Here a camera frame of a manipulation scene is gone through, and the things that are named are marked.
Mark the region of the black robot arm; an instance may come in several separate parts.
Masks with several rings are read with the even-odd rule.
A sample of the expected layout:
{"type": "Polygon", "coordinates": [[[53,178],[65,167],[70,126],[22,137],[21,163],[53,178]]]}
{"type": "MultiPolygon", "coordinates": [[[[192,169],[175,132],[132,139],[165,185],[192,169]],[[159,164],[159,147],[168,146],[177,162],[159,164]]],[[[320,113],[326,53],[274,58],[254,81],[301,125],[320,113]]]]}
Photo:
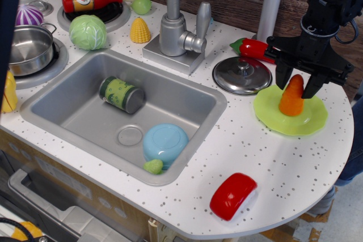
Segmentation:
{"type": "Polygon", "coordinates": [[[284,89],[293,69],[310,74],[301,95],[312,98],[324,84],[343,85],[354,66],[337,54],[330,43],[337,38],[340,27],[351,24],[357,29],[355,17],[362,14],[362,0],[307,0],[308,9],[300,20],[297,37],[267,38],[265,57],[276,64],[276,84],[284,89]]]}

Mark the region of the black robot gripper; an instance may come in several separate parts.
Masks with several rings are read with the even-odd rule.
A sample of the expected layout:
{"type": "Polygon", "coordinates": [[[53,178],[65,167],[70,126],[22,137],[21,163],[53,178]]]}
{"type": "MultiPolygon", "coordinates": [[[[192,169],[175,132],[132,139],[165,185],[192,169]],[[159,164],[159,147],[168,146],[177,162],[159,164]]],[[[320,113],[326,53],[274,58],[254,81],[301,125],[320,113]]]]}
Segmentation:
{"type": "Polygon", "coordinates": [[[324,84],[344,85],[354,66],[331,46],[333,35],[317,35],[303,28],[296,37],[270,36],[264,55],[275,60],[276,84],[283,90],[294,69],[309,74],[301,98],[311,99],[324,84]]]}

